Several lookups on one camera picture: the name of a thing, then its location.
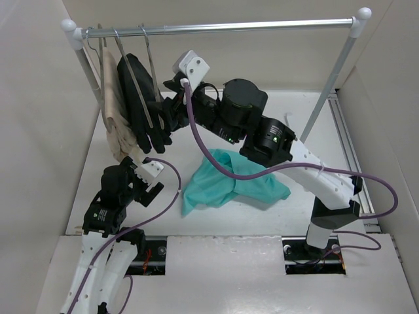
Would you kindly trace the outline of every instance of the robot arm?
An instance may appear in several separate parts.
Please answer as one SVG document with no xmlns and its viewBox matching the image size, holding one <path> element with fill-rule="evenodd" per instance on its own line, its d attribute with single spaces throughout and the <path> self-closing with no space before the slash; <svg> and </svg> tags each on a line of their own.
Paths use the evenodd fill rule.
<svg viewBox="0 0 419 314">
<path fill-rule="evenodd" d="M 160 104 L 162 115 L 172 131 L 189 123 L 181 83 L 187 79 L 191 86 L 195 122 L 229 143 L 244 140 L 241 155 L 265 167 L 291 162 L 326 167 L 285 124 L 263 116 L 268 95 L 254 83 L 237 78 L 225 83 L 222 100 L 207 96 L 204 87 L 212 85 L 202 80 L 208 70 L 207 63 L 192 50 L 175 63 L 175 76 L 164 85 L 177 95 Z M 361 191 L 361 178 L 304 167 L 284 169 L 282 173 L 316 196 L 307 244 L 324 249 L 332 230 L 358 219 L 359 204 L 352 198 Z"/>
<path fill-rule="evenodd" d="M 146 207 L 163 189 L 163 184 L 155 182 L 163 169 L 164 166 L 156 161 L 145 160 L 137 166 L 130 157 L 125 157 L 119 165 L 103 171 L 101 190 L 84 215 L 81 255 L 60 313 L 69 312 L 74 295 L 90 268 L 72 313 L 108 314 L 126 270 L 138 253 L 144 253 L 144 232 L 137 229 L 123 235 L 100 253 L 93 266 L 90 263 L 103 245 L 120 232 L 126 207 L 132 201 Z"/>
</svg>

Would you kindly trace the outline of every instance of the cable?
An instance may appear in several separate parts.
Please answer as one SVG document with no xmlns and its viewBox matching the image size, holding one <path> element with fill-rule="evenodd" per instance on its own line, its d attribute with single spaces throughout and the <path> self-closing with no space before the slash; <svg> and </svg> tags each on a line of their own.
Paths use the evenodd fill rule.
<svg viewBox="0 0 419 314">
<path fill-rule="evenodd" d="M 134 279 L 132 278 L 131 275 L 125 275 L 124 278 L 130 279 L 130 289 L 128 290 L 128 294 L 126 295 L 124 305 L 122 306 L 122 309 L 120 309 L 119 314 L 122 314 L 122 312 L 125 310 L 126 304 L 128 303 L 128 300 L 130 299 L 130 296 L 131 296 L 132 286 L 134 285 Z"/>
<path fill-rule="evenodd" d="M 100 256 L 100 254 L 103 252 L 103 250 L 105 250 L 108 245 L 112 244 L 115 240 L 117 240 L 118 238 L 122 237 L 124 234 L 127 234 L 128 232 L 131 232 L 132 230 L 135 230 L 135 229 L 137 229 L 137 228 L 139 228 L 141 226 L 144 226 L 145 224 L 148 224 L 149 222 L 152 222 L 153 220 L 155 220 L 158 217 L 162 216 L 166 211 L 169 210 L 169 208 L 172 207 L 172 205 L 175 203 L 177 197 L 179 196 L 179 194 L 181 192 L 181 189 L 182 189 L 182 179 L 181 179 L 181 175 L 179 174 L 179 172 L 175 168 L 175 166 L 173 166 L 171 163 L 169 163 L 169 162 L 167 162 L 165 160 L 162 160 L 162 159 L 158 159 L 158 158 L 148 158 L 148 159 L 154 160 L 156 162 L 161 162 L 163 164 L 166 164 L 167 166 L 171 167 L 175 171 L 175 174 L 177 176 L 177 180 L 179 181 L 179 186 L 177 187 L 177 192 L 176 192 L 175 196 L 173 197 L 173 200 L 170 202 L 170 204 L 165 209 L 163 209 L 163 211 L 159 212 L 159 214 L 157 214 L 157 215 L 155 215 L 155 216 L 151 217 L 150 219 L 147 219 L 147 220 L 145 220 L 143 222 L 140 222 L 139 224 L 136 224 L 135 226 L 133 226 L 131 228 L 125 229 L 124 231 L 120 232 L 116 236 L 114 236 L 111 239 L 109 239 L 108 241 L 106 241 L 105 244 L 103 244 L 103 246 L 93 256 L 92 261 L 90 262 L 89 268 L 86 270 L 86 273 L 85 273 L 85 275 L 84 275 L 84 277 L 83 277 L 83 279 L 82 279 L 82 281 L 80 283 L 80 286 L 79 286 L 79 288 L 77 289 L 77 291 L 76 291 L 76 293 L 74 295 L 74 299 L 73 299 L 73 301 L 72 301 L 72 303 L 71 303 L 71 305 L 70 305 L 70 307 L 68 309 L 67 314 L 71 314 L 73 312 L 73 309 L 74 309 L 74 307 L 75 307 L 75 305 L 77 303 L 77 300 L 79 299 L 79 296 L 81 294 L 81 291 L 82 291 L 84 285 L 86 284 L 86 281 L 87 281 L 87 279 L 88 279 L 88 277 L 90 275 L 90 272 L 92 271 L 92 267 L 93 267 L 95 261 Z"/>
<path fill-rule="evenodd" d="M 368 251 L 378 251 L 381 249 L 380 242 L 378 242 L 376 239 L 374 239 L 373 237 L 367 234 L 362 234 L 361 232 L 356 232 L 356 231 L 334 231 L 334 230 L 333 230 L 333 233 L 334 234 L 355 234 L 357 236 L 366 237 L 367 239 L 370 239 L 372 242 L 377 244 L 377 246 L 376 247 L 360 247 L 358 245 L 339 245 L 338 247 L 335 247 L 334 249 L 327 251 L 321 258 L 325 258 L 326 256 L 329 256 L 330 254 L 336 252 L 336 250 L 340 250 L 340 249 L 360 249 L 360 250 L 368 250 Z"/>
<path fill-rule="evenodd" d="M 288 169 L 288 168 L 294 168 L 294 167 L 314 168 L 314 169 L 323 170 L 323 171 L 326 171 L 326 172 L 340 173 L 340 174 L 343 174 L 343 175 L 356 175 L 358 177 L 363 177 L 363 178 L 366 178 L 366 179 L 374 180 L 374 181 L 384 185 L 392 193 L 394 203 L 393 203 L 393 206 L 388 211 L 386 211 L 384 213 L 381 213 L 381 214 L 359 217 L 359 219 L 372 219 L 372 218 L 380 218 L 380 217 L 387 216 L 387 215 L 391 214 L 392 212 L 394 212 L 395 209 L 397 208 L 397 206 L 399 205 L 399 198 L 397 196 L 397 193 L 389 183 L 387 183 L 385 180 L 383 180 L 381 178 L 375 177 L 374 175 L 368 175 L 366 173 L 358 173 L 358 172 L 355 172 L 355 171 L 343 170 L 343 169 L 334 169 L 334 168 L 323 167 L 323 166 L 319 166 L 319 165 L 315 165 L 315 164 L 309 164 L 309 163 L 305 163 L 305 162 L 296 162 L 294 164 L 277 165 L 277 166 L 268 168 L 266 170 L 263 170 L 259 173 L 254 173 L 252 175 L 237 175 L 235 173 L 231 173 L 230 171 L 225 169 L 222 165 L 220 165 L 217 162 L 217 160 L 215 160 L 215 158 L 211 155 L 211 153 L 206 148 L 205 144 L 202 142 L 202 139 L 199 136 L 198 129 L 196 128 L 196 124 L 195 124 L 194 113 L 193 113 L 193 108 L 192 108 L 191 89 L 190 89 L 190 86 L 189 86 L 189 82 L 187 82 L 187 81 L 184 82 L 183 87 L 185 89 L 185 94 L 186 94 L 189 124 L 191 125 L 192 134 L 194 135 L 196 144 L 198 144 L 200 150 L 202 151 L 204 156 L 209 160 L 209 162 L 211 162 L 211 164 L 218 171 L 220 171 L 222 174 L 226 175 L 227 177 L 230 177 L 230 178 L 236 179 L 236 180 L 252 180 L 252 179 L 262 177 L 263 175 L 267 175 L 269 173 L 272 173 L 274 171 L 279 171 L 279 170 Z"/>
</svg>

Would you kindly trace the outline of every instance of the green towel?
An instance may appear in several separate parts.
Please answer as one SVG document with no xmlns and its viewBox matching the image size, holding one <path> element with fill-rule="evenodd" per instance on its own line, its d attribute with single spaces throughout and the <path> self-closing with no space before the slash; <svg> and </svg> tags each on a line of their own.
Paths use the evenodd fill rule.
<svg viewBox="0 0 419 314">
<path fill-rule="evenodd" d="M 224 168 L 235 174 L 251 175 L 265 170 L 263 166 L 249 161 L 237 152 L 223 149 L 209 151 Z M 289 188 L 276 180 L 273 174 L 253 180 L 235 180 L 220 173 L 204 157 L 201 166 L 183 192 L 182 215 L 188 215 L 198 204 L 220 207 L 237 195 L 272 204 L 278 200 L 285 200 L 290 194 Z"/>
</svg>

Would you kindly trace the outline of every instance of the cable tie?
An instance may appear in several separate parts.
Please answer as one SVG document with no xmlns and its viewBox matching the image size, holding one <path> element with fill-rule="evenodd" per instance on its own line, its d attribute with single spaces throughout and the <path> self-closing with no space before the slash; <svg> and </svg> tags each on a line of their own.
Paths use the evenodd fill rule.
<svg viewBox="0 0 419 314">
<path fill-rule="evenodd" d="M 318 172 L 318 174 L 317 174 L 317 176 L 316 176 L 316 179 L 318 179 L 318 177 L 320 177 L 320 175 L 321 175 L 321 173 L 324 171 L 324 169 L 325 169 L 325 164 L 320 160 L 320 166 L 321 166 L 321 169 L 319 170 L 319 172 Z"/>
</svg>

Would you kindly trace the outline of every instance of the white table surface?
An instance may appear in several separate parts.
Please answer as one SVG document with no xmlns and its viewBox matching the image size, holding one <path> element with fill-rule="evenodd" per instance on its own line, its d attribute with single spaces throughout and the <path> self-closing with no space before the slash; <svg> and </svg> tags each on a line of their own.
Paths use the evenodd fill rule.
<svg viewBox="0 0 419 314">
<path fill-rule="evenodd" d="M 124 314 L 417 314 L 389 235 L 380 251 L 342 251 L 346 275 L 286 275 L 281 238 L 169 237 L 166 274 L 134 276 Z M 373 246 L 339 235 L 342 245 Z M 57 314 L 69 292 L 80 237 L 58 242 L 36 314 Z M 128 292 L 122 283 L 118 313 Z"/>
<path fill-rule="evenodd" d="M 291 113 L 291 129 L 299 136 L 319 93 L 274 90 L 267 92 L 269 99 L 264 115 L 285 122 L 284 114 Z M 208 92 L 208 94 L 213 97 L 215 93 Z M 198 129 L 208 148 L 237 151 L 241 147 L 241 145 L 231 145 L 201 127 Z M 165 154 L 151 153 L 150 156 L 165 159 L 175 165 L 182 176 L 183 186 L 186 186 L 201 164 L 203 155 L 189 127 L 176 131 L 172 139 L 173 145 L 166 147 Z M 348 168 L 328 102 L 324 105 L 306 145 L 328 166 Z M 67 235 L 81 233 L 84 213 L 100 189 L 103 169 L 116 163 L 109 150 L 105 128 L 99 115 L 67 226 Z M 221 208 L 201 206 L 183 218 L 181 216 L 183 200 L 179 197 L 166 214 L 144 226 L 143 229 L 148 236 L 304 235 L 310 221 L 314 195 L 304 191 L 302 186 L 285 175 L 280 173 L 276 175 L 291 189 L 291 195 L 285 201 L 267 205 L 239 196 Z M 170 203 L 177 190 L 176 176 L 167 167 L 159 176 L 159 180 L 165 185 L 163 191 L 147 208 L 132 203 L 128 207 L 124 226 L 133 226 L 146 220 Z"/>
</svg>

